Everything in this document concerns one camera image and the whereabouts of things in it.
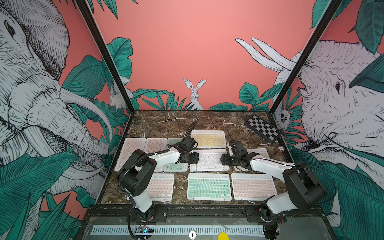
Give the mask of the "yellow keyboard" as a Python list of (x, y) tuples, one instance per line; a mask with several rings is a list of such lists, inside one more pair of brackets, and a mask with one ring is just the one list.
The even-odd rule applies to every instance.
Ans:
[(226, 138), (224, 131), (193, 130), (191, 137), (198, 143), (198, 149), (225, 149)]
[(240, 141), (230, 141), (227, 144), (227, 153), (221, 158), (222, 165), (233, 166), (235, 171), (249, 173), (252, 171), (250, 160), (254, 157), (268, 158), (266, 149), (246, 149)]

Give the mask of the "white keyboard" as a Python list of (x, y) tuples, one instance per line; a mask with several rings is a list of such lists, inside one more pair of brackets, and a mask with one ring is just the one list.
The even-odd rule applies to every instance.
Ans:
[(197, 164), (190, 164), (191, 172), (225, 172), (230, 170), (230, 166), (222, 165), (220, 159), (227, 151), (221, 150), (196, 150), (199, 154)]

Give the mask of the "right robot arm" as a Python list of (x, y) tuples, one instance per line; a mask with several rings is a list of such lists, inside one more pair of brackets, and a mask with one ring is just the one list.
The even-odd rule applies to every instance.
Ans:
[(230, 141), (220, 161), (224, 166), (242, 167), (281, 180), (287, 191), (266, 199), (259, 208), (259, 216), (266, 223), (273, 222), (290, 210), (309, 210), (323, 200), (327, 191), (310, 166), (304, 162), (290, 164), (248, 153), (240, 141)]

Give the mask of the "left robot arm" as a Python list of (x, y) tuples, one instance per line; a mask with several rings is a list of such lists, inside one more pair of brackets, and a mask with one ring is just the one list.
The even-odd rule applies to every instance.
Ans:
[(157, 167), (167, 164), (196, 164), (199, 154), (194, 152), (198, 143), (191, 137), (183, 137), (181, 142), (168, 145), (166, 149), (145, 153), (135, 150), (117, 174), (119, 193), (128, 197), (142, 222), (155, 217), (155, 204), (151, 200), (147, 187)]

